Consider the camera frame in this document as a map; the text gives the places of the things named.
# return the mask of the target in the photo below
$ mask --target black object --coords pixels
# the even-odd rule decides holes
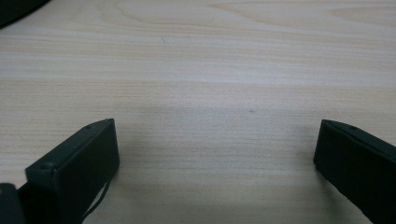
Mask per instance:
[[[27,224],[82,223],[104,198],[119,165],[114,119],[92,123],[26,168],[27,183],[18,189],[19,199],[9,184],[2,185],[7,200],[2,196],[0,205],[20,202],[6,212],[19,214],[21,207]],[[101,198],[89,209],[101,189]],[[23,223],[7,218],[0,216],[0,224]]]
[[[320,126],[314,163],[374,223],[396,223],[396,147],[331,120]]]
[[[48,1],[49,0],[0,0],[0,29],[29,15]]]

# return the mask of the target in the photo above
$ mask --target wood grain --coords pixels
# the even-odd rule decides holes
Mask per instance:
[[[0,181],[90,122],[121,166],[85,223],[369,223],[322,119],[396,145],[392,1],[53,0],[0,30]]]

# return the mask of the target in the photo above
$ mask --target black plastic piece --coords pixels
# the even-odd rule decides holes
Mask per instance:
[[[26,168],[28,182],[18,190],[26,223],[81,223],[119,166],[114,119],[82,128]]]
[[[374,223],[396,223],[396,147],[345,123],[323,120],[314,163]]]
[[[49,0],[1,0],[0,1],[0,29],[20,20]]]
[[[0,184],[0,224],[25,224],[18,192],[12,184]]]

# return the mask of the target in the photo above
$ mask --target table surface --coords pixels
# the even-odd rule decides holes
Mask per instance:
[[[114,118],[85,223],[369,223],[315,170],[322,119],[396,145],[394,1],[53,0],[0,30],[0,182]]]

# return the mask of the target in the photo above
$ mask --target wooden table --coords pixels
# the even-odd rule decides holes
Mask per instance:
[[[0,30],[0,182],[114,118],[85,223],[369,223],[315,170],[322,119],[396,145],[394,1],[53,0]]]

